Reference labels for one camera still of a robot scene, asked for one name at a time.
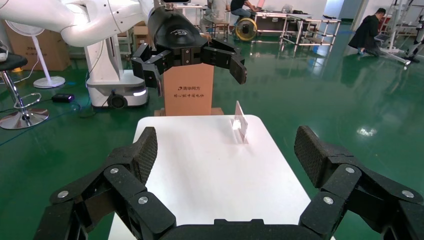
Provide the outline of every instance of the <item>green floor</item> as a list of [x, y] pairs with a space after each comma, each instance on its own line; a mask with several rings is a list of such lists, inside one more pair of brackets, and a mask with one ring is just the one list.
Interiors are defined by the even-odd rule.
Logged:
[[[233, 114], [239, 100], [246, 114], [260, 117], [309, 196], [317, 190], [293, 152], [300, 125], [424, 195], [424, 63], [404, 70], [385, 58], [346, 55], [348, 29], [342, 26], [327, 56], [326, 48], [300, 48], [293, 58], [291, 45], [279, 53], [278, 44], [237, 43], [246, 59], [247, 83], [238, 85], [227, 70], [216, 68], [213, 107]], [[66, 71], [51, 73], [65, 77], [65, 86], [37, 91], [43, 99], [73, 93], [84, 107], [86, 72], [83, 61], [74, 61]], [[41, 76], [35, 72], [17, 83], [20, 93], [36, 91], [32, 83]], [[99, 167], [113, 148], [130, 144], [138, 120], [164, 106], [154, 90], [149, 95], [146, 108], [102, 110], [90, 118], [80, 118], [88, 109], [78, 113], [76, 105], [42, 102], [37, 107], [50, 111], [49, 121], [27, 130], [0, 129], [0, 239], [32, 239], [50, 194]], [[0, 110], [11, 107], [9, 93], [0, 85]], [[107, 239], [111, 222], [110, 216], [104, 219], [90, 239]], [[335, 236], [380, 239], [353, 213]]]

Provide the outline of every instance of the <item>robotic hand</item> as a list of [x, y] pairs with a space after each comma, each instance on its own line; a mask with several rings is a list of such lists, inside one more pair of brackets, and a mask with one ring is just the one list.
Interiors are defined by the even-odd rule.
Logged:
[[419, 16], [416, 30], [418, 31], [416, 38], [413, 41], [413, 45], [409, 46], [408, 50], [406, 50], [406, 57], [404, 59], [419, 63], [420, 61], [415, 59], [415, 57], [424, 48], [424, 15]]
[[184, 15], [166, 3], [170, 1], [162, 2], [165, 6], [156, 8], [148, 19], [155, 48], [144, 43], [131, 59], [135, 76], [144, 79], [147, 87], [158, 88], [159, 95], [162, 82], [159, 75], [177, 66], [209, 64], [229, 69], [239, 84], [246, 82], [247, 70], [240, 48], [217, 39], [208, 42]]

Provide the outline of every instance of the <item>man sitting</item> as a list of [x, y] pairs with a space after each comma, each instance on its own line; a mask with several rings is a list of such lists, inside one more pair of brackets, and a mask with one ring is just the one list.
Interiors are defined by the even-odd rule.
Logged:
[[379, 23], [385, 14], [386, 10], [379, 8], [374, 15], [367, 16], [356, 30], [349, 46], [358, 49], [359, 55], [364, 55], [365, 51], [374, 56], [380, 55], [374, 38], [379, 34]]
[[206, 16], [200, 20], [200, 31], [210, 39], [206, 26], [224, 22], [226, 10], [229, 9], [229, 6], [227, 0], [208, 0], [207, 6], [210, 10], [206, 10]]
[[253, 6], [248, 0], [232, 0], [231, 1], [231, 14], [239, 16], [241, 18], [250, 18], [251, 13], [243, 9], [243, 5], [249, 7], [253, 12], [256, 12], [257, 9]]

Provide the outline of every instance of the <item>electric fan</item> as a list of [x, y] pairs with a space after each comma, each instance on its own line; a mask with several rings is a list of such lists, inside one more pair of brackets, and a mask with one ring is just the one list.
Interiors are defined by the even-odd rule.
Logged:
[[65, 83], [65, 78], [61, 76], [53, 76], [50, 77], [49, 71], [47, 70], [46, 63], [44, 62], [43, 54], [41, 53], [39, 41], [37, 40], [37, 35], [40, 35], [44, 28], [24, 25], [12, 21], [7, 21], [7, 25], [15, 32], [20, 35], [32, 37], [32, 41], [34, 42], [35, 49], [37, 50], [38, 59], [41, 63], [42, 69], [44, 71], [45, 77], [40, 78], [34, 81], [34, 87], [39, 89], [51, 89], [63, 85]]

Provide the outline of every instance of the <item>bar stool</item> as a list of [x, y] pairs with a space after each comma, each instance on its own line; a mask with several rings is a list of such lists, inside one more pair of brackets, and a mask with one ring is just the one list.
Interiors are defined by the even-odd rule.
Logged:
[[230, 27], [229, 22], [213, 22], [212, 23], [212, 38], [215, 39], [217, 37], [217, 28], [219, 29], [219, 27], [223, 27], [223, 30], [224, 30], [223, 39], [228, 41], [228, 31]]
[[[31, 93], [24, 97], [21, 97], [18, 93], [18, 90], [8, 74], [8, 71], [11, 71], [16, 68], [21, 68], [28, 63], [27, 59], [23, 56], [9, 53], [7, 60], [0, 62], [0, 76], [4, 81], [4, 84], [7, 86], [12, 100], [14, 102], [14, 108], [17, 109], [16, 112], [0, 119], [0, 127], [3, 129], [24, 129], [36, 124], [41, 123], [49, 117], [49, 111], [43, 108], [28, 108], [41, 99], [40, 93]], [[23, 99], [30, 96], [38, 96], [38, 99], [32, 103], [24, 105]]]

